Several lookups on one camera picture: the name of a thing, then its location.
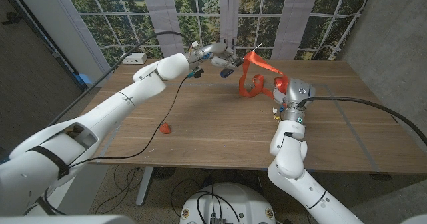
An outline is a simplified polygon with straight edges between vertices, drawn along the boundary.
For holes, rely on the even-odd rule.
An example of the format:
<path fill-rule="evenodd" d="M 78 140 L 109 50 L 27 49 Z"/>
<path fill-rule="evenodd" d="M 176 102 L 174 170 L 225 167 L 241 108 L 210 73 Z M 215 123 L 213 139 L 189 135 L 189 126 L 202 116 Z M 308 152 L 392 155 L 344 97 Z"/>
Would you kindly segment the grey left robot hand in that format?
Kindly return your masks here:
<path fill-rule="evenodd" d="M 236 69 L 244 62 L 243 58 L 238 57 L 225 43 L 213 43 L 197 49 L 193 62 L 199 63 L 205 60 L 209 60 L 215 67 L 225 69 Z"/>

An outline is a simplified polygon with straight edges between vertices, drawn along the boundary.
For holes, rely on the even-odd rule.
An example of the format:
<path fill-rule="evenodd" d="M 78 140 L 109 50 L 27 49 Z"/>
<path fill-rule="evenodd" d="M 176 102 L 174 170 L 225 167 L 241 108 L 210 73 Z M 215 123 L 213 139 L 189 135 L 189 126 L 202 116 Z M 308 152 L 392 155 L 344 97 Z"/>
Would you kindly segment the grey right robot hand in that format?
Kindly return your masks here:
<path fill-rule="evenodd" d="M 295 109 L 304 99 L 315 97 L 316 88 L 300 79 L 290 79 L 287 84 L 276 85 L 273 100 L 286 109 Z"/>

